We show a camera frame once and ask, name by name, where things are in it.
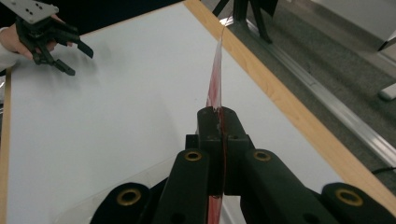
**transparent plastic sheet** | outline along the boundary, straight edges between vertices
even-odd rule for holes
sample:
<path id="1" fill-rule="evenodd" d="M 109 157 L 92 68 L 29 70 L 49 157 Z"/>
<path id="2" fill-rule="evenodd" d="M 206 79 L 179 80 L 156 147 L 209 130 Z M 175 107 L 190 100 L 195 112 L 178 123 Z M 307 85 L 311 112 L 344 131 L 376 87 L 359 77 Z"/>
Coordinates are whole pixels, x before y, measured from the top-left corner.
<path id="1" fill-rule="evenodd" d="M 172 169 L 175 158 L 168 159 L 160 164 L 148 168 L 147 170 L 134 175 L 119 184 L 105 189 L 90 198 L 85 199 L 76 206 L 70 208 L 64 213 L 60 214 L 58 218 L 53 222 L 54 224 L 90 224 L 93 214 L 105 199 L 107 194 L 113 190 L 116 186 L 119 186 L 128 182 L 135 182 L 143 184 L 149 188 L 155 186 L 160 181 L 164 180 L 169 176 Z M 220 224 L 242 224 L 246 223 L 239 207 L 239 197 L 224 197 Z"/>

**wooden trim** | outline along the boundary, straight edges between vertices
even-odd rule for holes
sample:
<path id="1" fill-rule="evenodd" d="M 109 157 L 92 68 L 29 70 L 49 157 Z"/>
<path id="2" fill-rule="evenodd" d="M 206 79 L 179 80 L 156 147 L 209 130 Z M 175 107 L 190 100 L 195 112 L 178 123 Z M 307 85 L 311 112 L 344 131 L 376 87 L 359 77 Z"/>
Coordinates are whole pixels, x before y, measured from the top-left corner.
<path id="1" fill-rule="evenodd" d="M 7 187 L 9 158 L 9 127 L 11 121 L 11 69 L 6 74 L 6 89 L 3 109 L 3 126 L 0 147 L 0 223 L 7 222 Z"/>
<path id="2" fill-rule="evenodd" d="M 201 2 L 187 0 L 184 5 L 216 39 L 219 39 L 223 26 Z M 222 43 L 346 183 L 364 190 L 396 216 L 395 196 L 228 29 L 224 30 Z"/>

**metal strip on floor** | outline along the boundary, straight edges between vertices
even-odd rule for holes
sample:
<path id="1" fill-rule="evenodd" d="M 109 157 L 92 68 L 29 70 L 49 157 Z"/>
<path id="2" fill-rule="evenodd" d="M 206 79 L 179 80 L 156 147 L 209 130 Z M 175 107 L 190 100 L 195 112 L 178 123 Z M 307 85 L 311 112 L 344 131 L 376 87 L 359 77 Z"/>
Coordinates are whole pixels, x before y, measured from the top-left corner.
<path id="1" fill-rule="evenodd" d="M 361 120 L 346 105 L 337 99 L 323 85 L 314 79 L 297 62 L 295 62 L 285 51 L 274 44 L 268 44 L 259 37 L 257 27 L 247 21 L 247 29 L 253 33 L 258 42 L 285 65 L 304 85 L 320 100 L 320 102 L 335 115 L 350 131 L 352 131 L 368 148 L 370 148 L 379 158 L 391 167 L 396 167 L 396 149 L 380 134 L 374 131 L 369 125 Z"/>

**table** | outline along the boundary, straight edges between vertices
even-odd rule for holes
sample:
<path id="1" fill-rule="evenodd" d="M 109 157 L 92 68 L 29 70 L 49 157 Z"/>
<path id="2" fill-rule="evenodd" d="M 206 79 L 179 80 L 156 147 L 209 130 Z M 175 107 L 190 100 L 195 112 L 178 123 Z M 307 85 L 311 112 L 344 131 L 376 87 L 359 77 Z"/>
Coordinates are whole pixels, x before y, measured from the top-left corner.
<path id="1" fill-rule="evenodd" d="M 7 77 L 0 223 L 52 223 L 174 157 L 205 105 L 221 30 L 188 0 L 84 35 L 93 60 L 56 49 L 75 77 L 17 64 Z M 315 191 L 343 180 L 396 214 L 394 196 L 227 29 L 223 46 L 223 105 L 256 147 L 274 151 Z"/>

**brass insert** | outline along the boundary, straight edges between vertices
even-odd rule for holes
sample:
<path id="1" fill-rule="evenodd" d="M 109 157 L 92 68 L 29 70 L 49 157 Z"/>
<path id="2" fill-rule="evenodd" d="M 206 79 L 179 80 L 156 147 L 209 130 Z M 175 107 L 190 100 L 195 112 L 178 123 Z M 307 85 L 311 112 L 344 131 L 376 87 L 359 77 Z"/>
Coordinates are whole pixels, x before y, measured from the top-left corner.
<path id="1" fill-rule="evenodd" d="M 352 206 L 358 207 L 363 205 L 363 199 L 361 196 L 349 189 L 338 189 L 335 192 L 335 196 L 337 196 L 341 202 Z"/>
<path id="2" fill-rule="evenodd" d="M 137 203 L 142 194 L 139 189 L 125 189 L 117 196 L 117 203 L 122 206 L 129 206 Z"/>
<path id="3" fill-rule="evenodd" d="M 201 153 L 197 151 L 190 151 L 184 155 L 184 159 L 187 161 L 198 161 L 202 158 Z"/>
<path id="4" fill-rule="evenodd" d="M 271 160 L 271 156 L 262 151 L 255 151 L 254 158 L 258 161 L 269 161 Z"/>

